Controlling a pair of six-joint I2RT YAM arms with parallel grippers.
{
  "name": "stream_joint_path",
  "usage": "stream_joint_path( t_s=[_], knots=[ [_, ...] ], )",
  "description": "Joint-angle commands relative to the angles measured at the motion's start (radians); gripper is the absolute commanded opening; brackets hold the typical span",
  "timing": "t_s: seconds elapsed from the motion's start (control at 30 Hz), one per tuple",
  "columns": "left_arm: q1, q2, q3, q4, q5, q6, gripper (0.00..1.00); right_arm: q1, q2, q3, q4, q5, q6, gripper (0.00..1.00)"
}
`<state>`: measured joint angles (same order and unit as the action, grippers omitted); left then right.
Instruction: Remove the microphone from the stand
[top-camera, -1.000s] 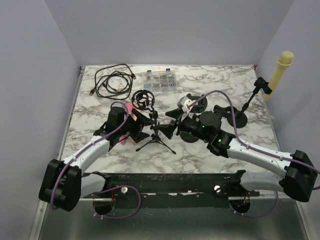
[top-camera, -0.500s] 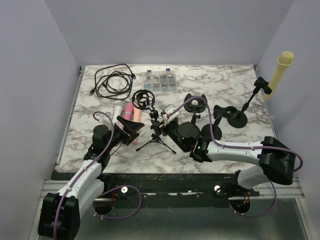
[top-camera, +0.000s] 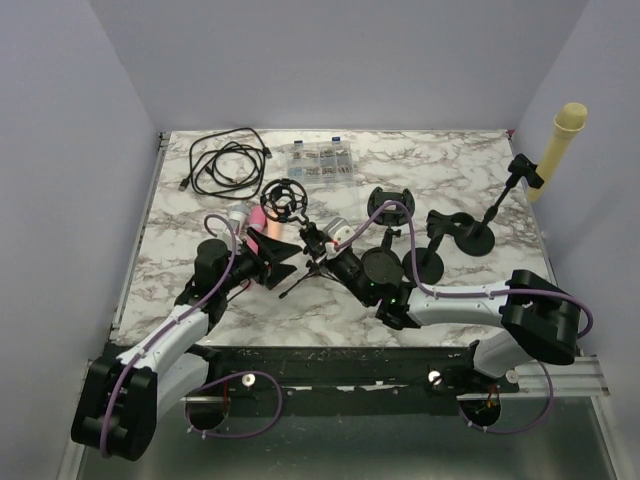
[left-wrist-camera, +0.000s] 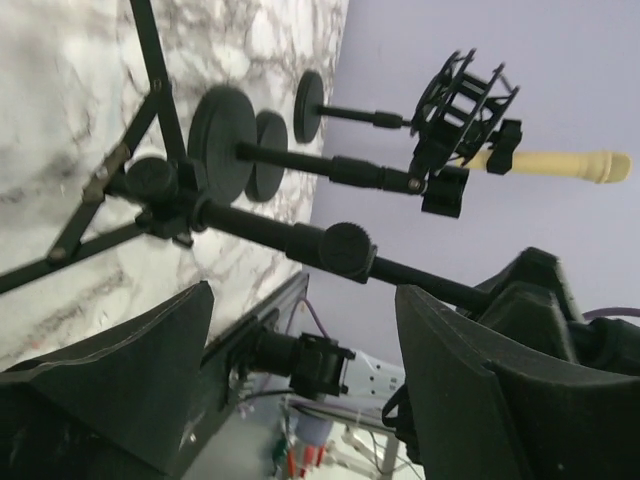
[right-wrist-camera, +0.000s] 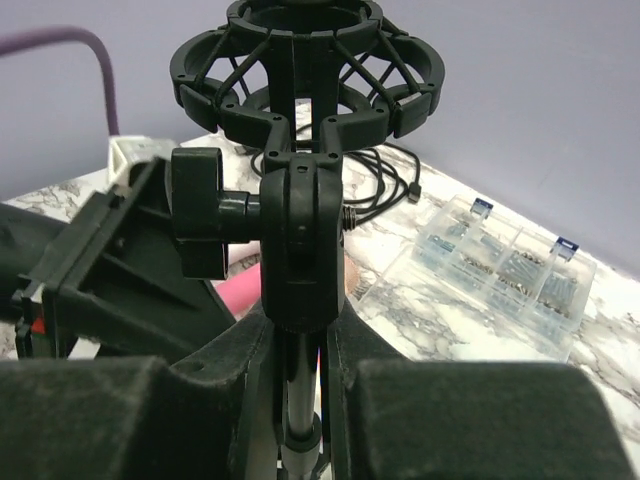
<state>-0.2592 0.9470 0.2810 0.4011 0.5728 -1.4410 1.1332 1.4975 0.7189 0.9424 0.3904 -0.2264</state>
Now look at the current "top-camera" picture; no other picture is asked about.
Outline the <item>shock mount desk stand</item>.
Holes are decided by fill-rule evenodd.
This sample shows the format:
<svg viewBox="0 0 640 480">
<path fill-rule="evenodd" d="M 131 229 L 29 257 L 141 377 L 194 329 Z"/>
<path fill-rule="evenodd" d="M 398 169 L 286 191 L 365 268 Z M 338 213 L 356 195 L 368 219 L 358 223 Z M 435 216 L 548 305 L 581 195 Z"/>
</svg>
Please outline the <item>shock mount desk stand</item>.
<svg viewBox="0 0 640 480">
<path fill-rule="evenodd" d="M 409 189 L 403 189 L 399 192 L 386 191 L 382 187 L 373 189 L 367 200 L 367 214 L 372 216 L 374 212 L 380 208 L 385 202 L 395 201 L 403 205 L 409 212 L 406 214 L 397 205 L 387 206 L 374 220 L 377 225 L 386 228 L 381 242 L 381 247 L 390 250 L 393 239 L 401 235 L 400 227 L 408 223 L 408 219 L 412 218 L 415 212 L 415 199 Z"/>
</svg>

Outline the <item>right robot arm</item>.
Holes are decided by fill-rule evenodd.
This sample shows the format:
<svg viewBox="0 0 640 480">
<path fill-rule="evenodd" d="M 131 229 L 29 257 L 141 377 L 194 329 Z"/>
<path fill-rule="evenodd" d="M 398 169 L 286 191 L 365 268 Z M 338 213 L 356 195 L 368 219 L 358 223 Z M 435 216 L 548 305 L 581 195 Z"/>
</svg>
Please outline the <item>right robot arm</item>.
<svg viewBox="0 0 640 480">
<path fill-rule="evenodd" d="M 528 270 L 483 286 L 435 288 L 405 280 L 398 257 L 381 247 L 357 256 L 344 238 L 325 234 L 305 244 L 314 261 L 392 329 L 445 323 L 497 328 L 493 337 L 470 345 L 471 360 L 460 367 L 462 384 L 474 392 L 532 360 L 572 364 L 578 340 L 593 326 L 581 301 Z"/>
</svg>

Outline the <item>tall shock mount stand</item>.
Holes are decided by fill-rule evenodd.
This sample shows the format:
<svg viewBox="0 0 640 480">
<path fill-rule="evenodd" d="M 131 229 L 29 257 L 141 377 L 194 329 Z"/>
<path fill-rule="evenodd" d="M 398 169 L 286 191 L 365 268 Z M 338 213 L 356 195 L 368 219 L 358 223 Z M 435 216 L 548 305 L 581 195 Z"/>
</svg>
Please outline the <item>tall shock mount stand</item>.
<svg viewBox="0 0 640 480">
<path fill-rule="evenodd" d="M 307 215 L 308 203 L 309 197 L 305 188 L 298 181 L 290 178 L 270 181 L 260 194 L 260 206 L 268 220 L 278 224 L 298 223 L 300 225 L 299 232 L 303 234 L 302 239 L 305 242 L 303 253 L 311 256 L 306 263 L 307 273 L 282 292 L 279 299 L 284 299 L 303 281 L 314 277 L 337 282 L 337 279 L 321 265 L 320 257 L 316 256 L 320 248 L 319 241 L 323 239 L 323 235 Z"/>
</svg>

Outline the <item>pink microphone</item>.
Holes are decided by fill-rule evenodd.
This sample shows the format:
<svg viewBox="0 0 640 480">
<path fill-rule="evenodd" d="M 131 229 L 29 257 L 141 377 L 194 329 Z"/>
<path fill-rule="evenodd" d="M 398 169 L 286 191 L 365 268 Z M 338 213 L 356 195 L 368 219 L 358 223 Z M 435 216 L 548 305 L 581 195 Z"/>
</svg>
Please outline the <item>pink microphone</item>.
<svg viewBox="0 0 640 480">
<path fill-rule="evenodd" d="M 247 223 L 247 238 L 246 243 L 247 246 L 251 249 L 254 254 L 258 254 L 260 247 L 262 245 L 262 233 L 264 228 L 266 227 L 266 215 L 260 205 L 256 205 L 252 208 Z M 253 231 L 259 235 L 258 240 L 255 240 L 250 232 Z"/>
</svg>

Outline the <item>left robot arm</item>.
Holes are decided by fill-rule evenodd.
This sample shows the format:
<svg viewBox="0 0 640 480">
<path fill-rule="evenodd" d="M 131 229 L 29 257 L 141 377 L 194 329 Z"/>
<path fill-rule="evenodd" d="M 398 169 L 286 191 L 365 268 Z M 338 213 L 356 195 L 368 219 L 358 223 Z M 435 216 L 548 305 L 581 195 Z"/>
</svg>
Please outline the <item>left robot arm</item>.
<svg viewBox="0 0 640 480">
<path fill-rule="evenodd" d="M 184 395 L 209 395 L 220 387 L 220 368 L 191 347 L 221 320 L 231 290 L 245 281 L 273 289 L 295 272 L 287 261 L 302 250 L 255 230 L 249 236 L 256 250 L 245 241 L 201 242 L 194 273 L 167 318 L 128 350 L 90 364 L 71 425 L 73 442 L 135 461 L 158 421 Z"/>
</svg>

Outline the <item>white microphone grey head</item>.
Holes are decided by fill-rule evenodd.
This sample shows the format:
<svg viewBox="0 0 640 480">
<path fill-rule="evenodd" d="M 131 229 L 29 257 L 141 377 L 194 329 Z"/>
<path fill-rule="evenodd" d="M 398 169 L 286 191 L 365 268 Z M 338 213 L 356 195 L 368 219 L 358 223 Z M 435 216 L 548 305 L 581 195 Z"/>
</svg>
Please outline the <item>white microphone grey head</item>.
<svg viewBox="0 0 640 480">
<path fill-rule="evenodd" d="M 229 209 L 229 223 L 235 234 L 238 234 L 250 215 L 250 209 L 243 203 L 234 203 Z"/>
</svg>

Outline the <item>clip desk stand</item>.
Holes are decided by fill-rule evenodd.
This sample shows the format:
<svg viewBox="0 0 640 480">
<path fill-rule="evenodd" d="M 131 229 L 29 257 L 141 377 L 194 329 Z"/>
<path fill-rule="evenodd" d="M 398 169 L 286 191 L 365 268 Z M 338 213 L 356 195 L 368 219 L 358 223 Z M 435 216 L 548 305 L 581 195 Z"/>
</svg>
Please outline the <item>clip desk stand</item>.
<svg viewBox="0 0 640 480">
<path fill-rule="evenodd" d="M 426 218 L 426 231 L 430 239 L 426 247 L 416 249 L 416 271 L 413 272 L 412 253 L 408 252 L 402 261 L 405 276 L 411 282 L 420 281 L 428 285 L 435 285 L 440 281 L 444 273 L 444 262 L 437 253 L 445 235 L 454 238 L 466 236 L 471 232 L 475 219 L 468 213 L 457 212 L 445 215 L 436 210 L 431 210 Z"/>
</svg>

